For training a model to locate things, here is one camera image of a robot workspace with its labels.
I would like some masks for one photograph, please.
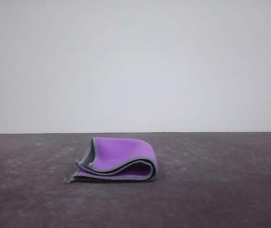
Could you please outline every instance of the purple cloth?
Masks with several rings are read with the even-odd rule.
[[[153,148],[138,139],[95,137],[70,181],[151,181],[158,170]]]

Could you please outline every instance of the dark gray surface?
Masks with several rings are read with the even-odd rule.
[[[146,183],[72,183],[91,137],[138,138]],[[271,228],[271,133],[0,135],[0,227]]]

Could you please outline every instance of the folded cloth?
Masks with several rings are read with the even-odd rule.
[[[67,183],[74,181],[151,181],[158,170],[153,148],[138,139],[95,137],[77,171]]]

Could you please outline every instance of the microfiber towel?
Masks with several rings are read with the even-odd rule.
[[[95,137],[67,183],[74,181],[151,181],[158,165],[153,148],[138,139]]]

